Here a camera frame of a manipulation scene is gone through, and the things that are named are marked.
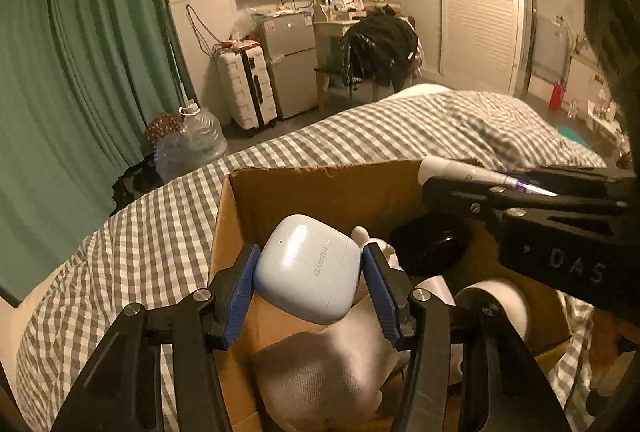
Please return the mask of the person's left hand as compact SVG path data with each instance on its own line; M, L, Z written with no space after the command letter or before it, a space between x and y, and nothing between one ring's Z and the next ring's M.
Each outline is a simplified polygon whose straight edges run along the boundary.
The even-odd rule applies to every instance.
M639 328L598 308L593 310L592 322L586 407L590 416L597 417L608 406L639 349Z

